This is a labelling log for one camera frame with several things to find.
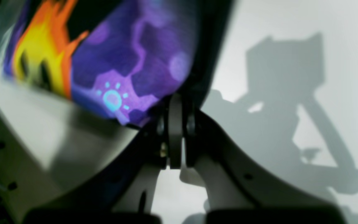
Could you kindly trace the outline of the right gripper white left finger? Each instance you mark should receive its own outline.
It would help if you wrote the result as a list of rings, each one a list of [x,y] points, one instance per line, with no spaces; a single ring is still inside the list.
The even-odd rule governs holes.
[[[159,173],[181,167],[183,101],[173,95],[163,115],[145,125],[105,169],[81,186],[32,209],[25,224],[159,224],[150,214]]]

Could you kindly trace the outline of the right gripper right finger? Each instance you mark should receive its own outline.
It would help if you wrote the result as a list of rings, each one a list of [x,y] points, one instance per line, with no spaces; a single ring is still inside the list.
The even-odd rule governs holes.
[[[333,203],[279,179],[244,153],[209,116],[183,113],[186,164],[205,185],[207,224],[345,224]]]

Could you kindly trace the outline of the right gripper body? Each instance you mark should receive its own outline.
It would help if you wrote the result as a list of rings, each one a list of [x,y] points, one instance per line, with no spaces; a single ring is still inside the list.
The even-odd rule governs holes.
[[[133,129],[0,80],[0,190],[14,224],[73,190],[111,162]]]

